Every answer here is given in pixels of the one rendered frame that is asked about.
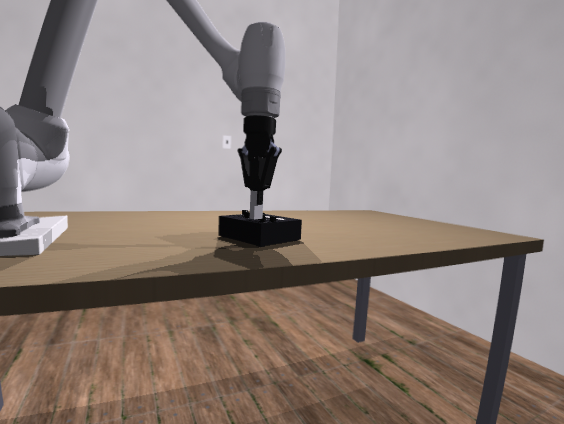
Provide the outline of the black lighting desk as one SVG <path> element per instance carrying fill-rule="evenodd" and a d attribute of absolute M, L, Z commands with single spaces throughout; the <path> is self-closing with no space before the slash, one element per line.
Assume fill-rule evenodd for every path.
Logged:
<path fill-rule="evenodd" d="M 250 211 L 219 216 L 218 236 L 264 247 L 301 240 L 302 220 L 263 213 L 262 219 L 250 219 Z"/>

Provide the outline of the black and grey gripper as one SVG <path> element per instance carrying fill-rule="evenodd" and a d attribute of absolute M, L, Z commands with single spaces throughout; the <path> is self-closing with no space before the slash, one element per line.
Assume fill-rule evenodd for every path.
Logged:
<path fill-rule="evenodd" d="M 277 160 L 282 152 L 282 149 L 274 144 L 276 120 L 269 116 L 246 116 L 243 132 L 246 134 L 245 145 L 238 149 L 238 154 L 241 159 L 245 187 L 251 190 L 250 219 L 262 219 L 263 193 L 271 186 Z"/>

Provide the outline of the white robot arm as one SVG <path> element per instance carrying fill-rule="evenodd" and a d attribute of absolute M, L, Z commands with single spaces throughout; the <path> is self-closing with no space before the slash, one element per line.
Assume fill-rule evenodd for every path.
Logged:
<path fill-rule="evenodd" d="M 250 24 L 238 50 L 197 0 L 166 1 L 221 67 L 222 79 L 241 101 L 241 114 L 278 117 L 285 74 L 281 29 L 269 22 Z M 50 1 L 19 105 L 0 107 L 0 237 L 18 236 L 40 223 L 24 215 L 21 192 L 55 183 L 68 167 L 69 128 L 61 116 L 97 2 Z"/>

